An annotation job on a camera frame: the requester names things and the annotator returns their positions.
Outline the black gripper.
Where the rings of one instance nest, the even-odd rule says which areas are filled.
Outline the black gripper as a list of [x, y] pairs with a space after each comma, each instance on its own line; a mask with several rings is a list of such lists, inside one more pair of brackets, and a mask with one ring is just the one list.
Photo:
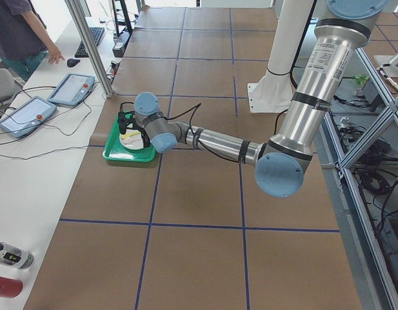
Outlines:
[[[117, 124], [119, 127], [120, 133], [126, 133], [127, 130], [134, 130], [136, 126], [136, 122], [133, 118], [132, 111], [120, 111], [117, 115]], [[141, 137], [143, 141], [143, 147], [150, 147], [150, 138], [145, 131], [141, 131]]]

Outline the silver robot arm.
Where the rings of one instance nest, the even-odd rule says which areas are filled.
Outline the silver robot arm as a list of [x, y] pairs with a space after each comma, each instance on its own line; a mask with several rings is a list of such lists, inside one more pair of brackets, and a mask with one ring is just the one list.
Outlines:
[[317, 42], [292, 96], [279, 132], [256, 144], [189, 122], [174, 122], [159, 108], [158, 98], [140, 93], [132, 111], [120, 111], [121, 133], [138, 130], [157, 152], [178, 143], [205, 149], [237, 163], [254, 166], [262, 191], [275, 197], [293, 195], [303, 184], [312, 159], [312, 141], [330, 108], [338, 84], [355, 49], [367, 44], [384, 1], [327, 1], [315, 27]]

